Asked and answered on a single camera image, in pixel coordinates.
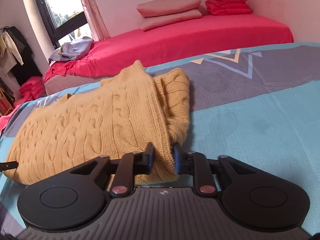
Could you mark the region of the mustard cable-knit sweater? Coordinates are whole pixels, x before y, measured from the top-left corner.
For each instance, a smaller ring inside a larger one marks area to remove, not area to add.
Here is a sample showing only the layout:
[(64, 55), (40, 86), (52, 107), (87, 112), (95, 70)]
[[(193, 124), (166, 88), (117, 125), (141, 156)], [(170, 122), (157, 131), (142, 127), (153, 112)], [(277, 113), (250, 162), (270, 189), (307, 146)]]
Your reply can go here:
[(137, 183), (175, 181), (171, 146), (182, 144), (189, 127), (189, 79), (176, 68), (151, 77), (136, 61), (115, 77), (83, 94), (67, 94), (34, 109), (17, 132), (7, 161), (18, 167), (4, 172), (31, 185), (101, 155), (119, 159), (155, 147), (150, 175)]

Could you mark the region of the hanging clothes on rack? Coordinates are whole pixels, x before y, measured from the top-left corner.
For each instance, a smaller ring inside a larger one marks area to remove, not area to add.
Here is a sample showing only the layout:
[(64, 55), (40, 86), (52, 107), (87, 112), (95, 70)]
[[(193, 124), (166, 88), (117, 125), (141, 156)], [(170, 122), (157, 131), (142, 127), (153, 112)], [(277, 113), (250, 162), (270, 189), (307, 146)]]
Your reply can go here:
[(42, 77), (33, 50), (15, 26), (1, 29), (1, 71), (12, 75), (20, 86), (31, 77)]

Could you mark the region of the wooden shelf unit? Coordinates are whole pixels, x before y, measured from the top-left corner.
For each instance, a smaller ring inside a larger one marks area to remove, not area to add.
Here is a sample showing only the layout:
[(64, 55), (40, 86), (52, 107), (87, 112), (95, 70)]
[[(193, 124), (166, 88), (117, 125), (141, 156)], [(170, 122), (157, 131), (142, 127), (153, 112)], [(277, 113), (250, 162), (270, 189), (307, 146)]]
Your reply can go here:
[(5, 84), (5, 82), (0, 80), (0, 90), (1, 90), (1, 101), (0, 101), (0, 112), (1, 116), (10, 114), (14, 110), (15, 98), (12, 90)]

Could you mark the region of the red folded blankets by shelf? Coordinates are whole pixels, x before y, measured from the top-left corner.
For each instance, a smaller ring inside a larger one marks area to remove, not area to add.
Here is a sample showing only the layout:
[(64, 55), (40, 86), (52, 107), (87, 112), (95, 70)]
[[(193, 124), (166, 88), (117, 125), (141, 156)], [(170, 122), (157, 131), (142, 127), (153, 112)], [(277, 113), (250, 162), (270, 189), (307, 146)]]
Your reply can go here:
[(43, 79), (39, 76), (29, 78), (26, 83), (20, 87), (19, 93), (21, 98), (14, 102), (15, 107), (25, 102), (39, 99), (46, 93)]

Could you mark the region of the red sheeted bed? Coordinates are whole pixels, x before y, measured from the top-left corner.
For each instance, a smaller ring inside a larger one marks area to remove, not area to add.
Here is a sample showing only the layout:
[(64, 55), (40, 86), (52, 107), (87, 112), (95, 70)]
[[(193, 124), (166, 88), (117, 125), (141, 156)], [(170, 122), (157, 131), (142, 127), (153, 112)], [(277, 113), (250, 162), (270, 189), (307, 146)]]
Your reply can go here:
[(206, 53), (293, 41), (289, 27), (264, 16), (206, 15), (94, 42), (83, 58), (54, 63), (44, 76), (44, 87), (50, 95), (96, 82), (117, 75), (136, 60), (151, 67)]

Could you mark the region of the crumpled light blue garment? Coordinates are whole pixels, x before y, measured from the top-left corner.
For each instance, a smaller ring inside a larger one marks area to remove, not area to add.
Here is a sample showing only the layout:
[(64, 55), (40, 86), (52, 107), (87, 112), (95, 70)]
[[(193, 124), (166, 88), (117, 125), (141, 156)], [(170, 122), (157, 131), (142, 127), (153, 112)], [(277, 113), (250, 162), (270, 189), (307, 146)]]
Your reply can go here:
[(52, 52), (48, 58), (48, 62), (51, 64), (52, 62), (79, 60), (88, 54), (93, 43), (94, 40), (87, 36), (64, 43)]

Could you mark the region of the pink lace curtain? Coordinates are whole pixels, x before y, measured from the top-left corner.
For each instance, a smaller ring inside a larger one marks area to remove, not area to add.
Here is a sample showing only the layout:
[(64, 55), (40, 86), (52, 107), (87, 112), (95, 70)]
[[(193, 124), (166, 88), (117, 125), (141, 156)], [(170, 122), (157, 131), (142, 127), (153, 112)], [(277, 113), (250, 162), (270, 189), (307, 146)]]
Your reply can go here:
[(90, 27), (92, 37), (95, 41), (101, 41), (110, 38), (109, 32), (104, 24), (96, 0), (80, 0), (86, 20)]

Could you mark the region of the lower pink pillow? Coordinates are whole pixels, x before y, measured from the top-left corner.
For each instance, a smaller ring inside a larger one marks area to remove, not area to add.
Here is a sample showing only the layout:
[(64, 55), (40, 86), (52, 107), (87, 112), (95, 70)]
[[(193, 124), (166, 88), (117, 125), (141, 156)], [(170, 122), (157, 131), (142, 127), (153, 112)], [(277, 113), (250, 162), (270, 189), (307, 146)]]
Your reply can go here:
[(140, 29), (142, 31), (149, 31), (152, 29), (166, 26), (166, 25), (184, 22), (188, 20), (194, 20), (201, 17), (202, 17), (202, 14), (197, 9), (188, 10), (185, 12), (179, 12), (179, 13), (170, 14), (170, 15), (148, 17), (148, 18), (143, 18)]

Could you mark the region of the pink pillow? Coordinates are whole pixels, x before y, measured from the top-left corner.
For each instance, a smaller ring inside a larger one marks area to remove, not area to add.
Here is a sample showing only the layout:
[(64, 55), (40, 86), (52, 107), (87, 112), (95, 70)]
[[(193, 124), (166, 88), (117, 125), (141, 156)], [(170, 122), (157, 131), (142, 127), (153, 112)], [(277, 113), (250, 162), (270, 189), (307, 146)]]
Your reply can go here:
[(142, 31), (149, 31), (152, 29), (166, 26), (166, 25), (184, 22), (188, 20), (194, 20), (201, 17), (202, 17), (202, 14), (197, 9), (188, 10), (185, 12), (179, 12), (179, 13), (170, 14), (170, 15), (148, 17), (148, 18), (143, 18), (140, 29)]
[(198, 9), (200, 4), (201, 0), (154, 0), (137, 5), (136, 10), (148, 18)]

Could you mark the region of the upper pink pillow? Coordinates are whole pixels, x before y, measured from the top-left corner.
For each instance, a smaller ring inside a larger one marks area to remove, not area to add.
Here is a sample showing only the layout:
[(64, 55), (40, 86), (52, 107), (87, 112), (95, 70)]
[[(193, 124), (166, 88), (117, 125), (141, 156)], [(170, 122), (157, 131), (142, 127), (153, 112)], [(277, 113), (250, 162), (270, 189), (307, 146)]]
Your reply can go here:
[(201, 0), (154, 0), (137, 5), (136, 10), (148, 18), (198, 9), (200, 4)]

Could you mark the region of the folded red blanket stack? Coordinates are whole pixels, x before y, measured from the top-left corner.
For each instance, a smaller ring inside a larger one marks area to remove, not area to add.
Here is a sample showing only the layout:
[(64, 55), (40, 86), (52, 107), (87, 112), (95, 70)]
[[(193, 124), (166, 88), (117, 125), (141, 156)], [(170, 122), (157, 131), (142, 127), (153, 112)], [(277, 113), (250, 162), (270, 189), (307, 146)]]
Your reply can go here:
[(214, 16), (247, 15), (253, 11), (248, 0), (206, 0), (207, 12)]

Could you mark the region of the black framed window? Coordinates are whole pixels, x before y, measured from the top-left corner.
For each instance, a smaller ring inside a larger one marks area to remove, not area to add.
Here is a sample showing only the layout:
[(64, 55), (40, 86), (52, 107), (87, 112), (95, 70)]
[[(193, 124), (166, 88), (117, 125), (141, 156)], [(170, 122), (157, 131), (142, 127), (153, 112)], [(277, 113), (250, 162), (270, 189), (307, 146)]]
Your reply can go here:
[(35, 1), (54, 48), (84, 36), (92, 37), (81, 0)]

